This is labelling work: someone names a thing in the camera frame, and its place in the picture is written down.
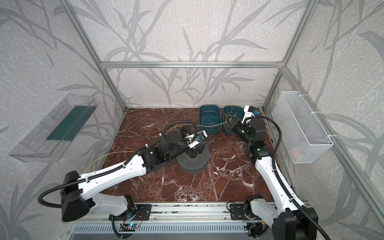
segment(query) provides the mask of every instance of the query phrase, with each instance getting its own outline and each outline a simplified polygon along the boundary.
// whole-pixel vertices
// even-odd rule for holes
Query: red marble surface
[[[183,119],[198,123],[198,116],[198,108],[129,109],[110,152],[134,151],[146,143],[154,143],[166,125]],[[265,139],[272,150],[268,134]],[[265,181],[247,159],[242,144],[238,136],[227,135],[222,129],[207,138],[210,163],[203,172],[188,174],[176,162],[171,162],[163,169],[129,179],[103,193],[129,194],[134,202],[244,201],[245,197],[256,194],[273,201]],[[129,154],[111,154],[103,167],[122,162]]]

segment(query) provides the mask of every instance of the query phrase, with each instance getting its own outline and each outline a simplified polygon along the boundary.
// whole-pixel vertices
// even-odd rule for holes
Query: vent grille
[[[135,233],[243,233],[236,223],[142,223]],[[72,234],[113,233],[110,223],[77,223]]]

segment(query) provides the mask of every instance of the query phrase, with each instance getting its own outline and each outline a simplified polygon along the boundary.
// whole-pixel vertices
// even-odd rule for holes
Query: round black base
[[[191,158],[185,152],[176,158],[180,168],[190,174],[197,174],[207,168],[209,164],[209,150],[205,146],[201,154]]]

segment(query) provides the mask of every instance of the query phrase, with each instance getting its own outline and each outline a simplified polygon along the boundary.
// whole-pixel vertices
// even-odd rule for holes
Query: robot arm
[[[249,109],[250,107],[246,106],[244,112],[252,115]],[[272,229],[275,239],[316,239],[317,229],[320,230],[321,227],[317,224],[318,216],[315,210],[304,206],[276,167],[276,149],[281,141],[281,131],[277,124],[264,116],[244,117],[242,122],[229,114],[225,118],[227,128],[237,133],[241,140],[247,143],[244,151],[262,175],[276,203],[275,209],[259,195],[247,197],[244,201],[245,215],[249,219],[256,217],[262,219]],[[264,143],[266,129],[263,119],[271,121],[279,130],[280,136],[273,154]]]
[[[157,143],[136,151],[128,161],[81,175],[76,171],[66,174],[63,184],[74,181],[79,183],[61,190],[63,222],[74,221],[87,213],[130,217],[135,206],[129,197],[110,196],[100,192],[125,180],[163,168],[184,152],[190,157],[197,156],[202,153],[204,139],[208,135],[205,131],[196,135],[190,134],[188,128],[183,127],[180,131],[162,135]]]

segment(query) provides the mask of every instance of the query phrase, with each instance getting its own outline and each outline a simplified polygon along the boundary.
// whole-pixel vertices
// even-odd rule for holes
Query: wire bundle
[[[211,130],[218,130],[220,129],[221,120],[217,119],[216,116],[207,115],[201,117],[201,124],[206,127],[211,127]]]

